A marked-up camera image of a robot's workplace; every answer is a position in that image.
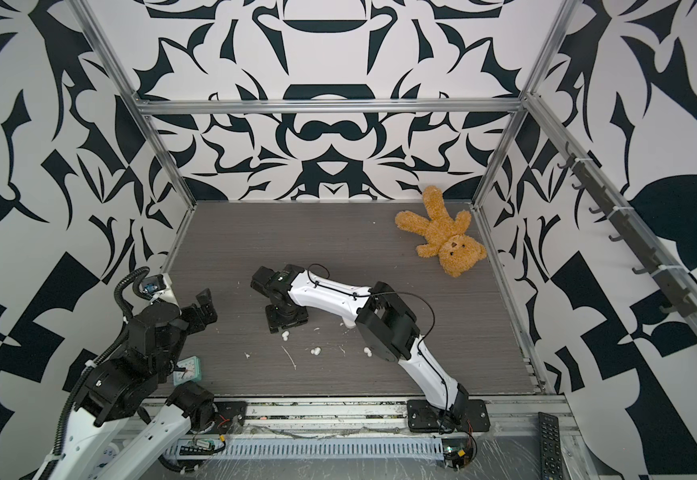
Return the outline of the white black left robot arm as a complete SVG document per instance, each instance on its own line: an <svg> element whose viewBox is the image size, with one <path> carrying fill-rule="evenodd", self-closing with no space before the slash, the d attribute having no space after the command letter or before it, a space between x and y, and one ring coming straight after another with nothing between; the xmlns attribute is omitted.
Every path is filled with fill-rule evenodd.
<svg viewBox="0 0 697 480"><path fill-rule="evenodd" d="M196 303L179 306L170 278L140 267L116 284L114 301L124 328L110 347L86 362L36 479L138 479L154 463L186 475L226 449L220 441L198 447L196 459L164 456L180 437L216 425L214 394L202 386L176 386L156 415L142 406L178 371L186 338L218 320L212 292L204 289Z"/></svg>

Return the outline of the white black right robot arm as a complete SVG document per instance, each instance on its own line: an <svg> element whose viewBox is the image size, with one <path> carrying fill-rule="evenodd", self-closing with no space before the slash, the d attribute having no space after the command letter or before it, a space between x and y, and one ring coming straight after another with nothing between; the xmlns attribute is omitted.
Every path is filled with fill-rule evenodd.
<svg viewBox="0 0 697 480"><path fill-rule="evenodd" d="M373 355L407 373L441 421L450 428L462 422L468 392L429 351L416 315L403 301L405 292L384 282L372 287L342 284L292 264L278 271L258 268L250 286L270 302L266 305L270 332L308 322L310 308L336 315L346 328L358 330Z"/></svg>

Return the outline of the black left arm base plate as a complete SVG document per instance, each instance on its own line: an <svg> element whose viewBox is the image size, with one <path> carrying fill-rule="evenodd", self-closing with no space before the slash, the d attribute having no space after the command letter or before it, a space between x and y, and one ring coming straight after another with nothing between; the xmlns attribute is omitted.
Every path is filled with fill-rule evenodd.
<svg viewBox="0 0 697 480"><path fill-rule="evenodd" d="M242 400L222 400L214 402L214 429L230 429L232 425L246 423L248 402Z"/></svg>

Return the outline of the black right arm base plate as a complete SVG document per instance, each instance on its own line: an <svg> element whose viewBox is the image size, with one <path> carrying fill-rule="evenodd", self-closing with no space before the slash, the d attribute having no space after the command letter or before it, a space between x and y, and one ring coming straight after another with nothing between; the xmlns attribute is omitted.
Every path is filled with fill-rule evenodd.
<svg viewBox="0 0 697 480"><path fill-rule="evenodd" d="M406 402L407 428L413 433L446 434L452 432L488 432L491 422L486 404L482 400L470 399L464 404L462 416L455 421L425 400Z"/></svg>

